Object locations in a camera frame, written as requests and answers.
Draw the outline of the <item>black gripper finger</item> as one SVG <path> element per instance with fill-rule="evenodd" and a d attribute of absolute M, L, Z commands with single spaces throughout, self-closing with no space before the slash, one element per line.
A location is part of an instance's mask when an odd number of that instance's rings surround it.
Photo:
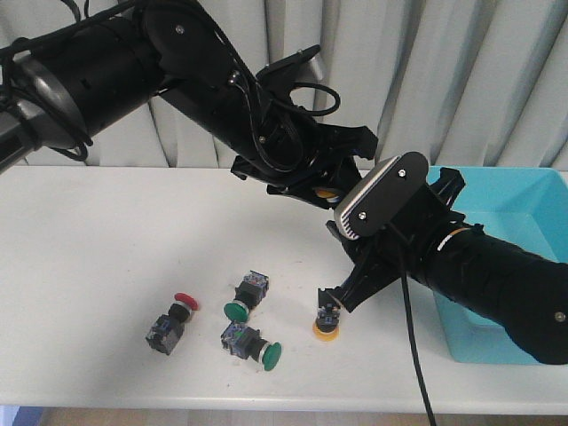
<path fill-rule="evenodd" d="M 298 183 L 268 185 L 267 193 L 304 201 L 321 209 L 335 209 L 350 190 L 361 180 L 359 169 L 353 159 L 342 159 L 314 176 Z"/>
<path fill-rule="evenodd" d="M 372 255 L 355 263 L 342 285 L 327 289 L 327 294 L 347 312 L 353 312 L 367 299 L 400 279 L 398 267 Z"/>
<path fill-rule="evenodd" d="M 366 126 L 344 127 L 320 124 L 323 146 L 331 151 L 344 150 L 348 155 L 373 160 L 378 144 L 377 136 Z"/>

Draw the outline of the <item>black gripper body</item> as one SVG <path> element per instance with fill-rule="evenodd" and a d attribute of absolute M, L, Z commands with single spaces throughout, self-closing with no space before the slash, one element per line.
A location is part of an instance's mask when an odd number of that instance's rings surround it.
<path fill-rule="evenodd" d="M 340 151 L 323 146 L 319 123 L 305 109 L 282 102 L 239 99 L 230 103 L 231 172 L 242 180 L 285 186 L 338 164 Z"/>
<path fill-rule="evenodd" d="M 436 227 L 463 220 L 464 215 L 451 211 L 451 207 L 464 186 L 459 171 L 442 170 L 433 184 L 425 182 L 398 214 L 371 237 L 350 241 L 338 232 L 334 219 L 327 221 L 326 227 L 341 242 L 354 266 L 360 259 L 375 255 L 395 264 L 401 276 L 417 268 Z"/>

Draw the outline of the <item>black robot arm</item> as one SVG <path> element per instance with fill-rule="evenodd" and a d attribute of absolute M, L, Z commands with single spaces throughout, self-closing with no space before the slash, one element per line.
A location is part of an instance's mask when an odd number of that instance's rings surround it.
<path fill-rule="evenodd" d="M 409 275 L 425 287 L 502 326 L 522 351 L 543 364 L 567 362 L 567 266 L 485 233 L 451 209 L 465 186 L 443 168 L 383 229 L 350 241 L 327 227 L 354 263 L 328 291 L 348 312 Z"/>
<path fill-rule="evenodd" d="M 195 1 L 126 1 L 1 51 L 1 167 L 43 147 L 82 162 L 92 139 L 160 97 L 231 148 L 232 173 L 267 192 L 336 209 L 371 159 L 367 127 L 323 124 L 296 105 L 313 45 L 251 72 Z"/>

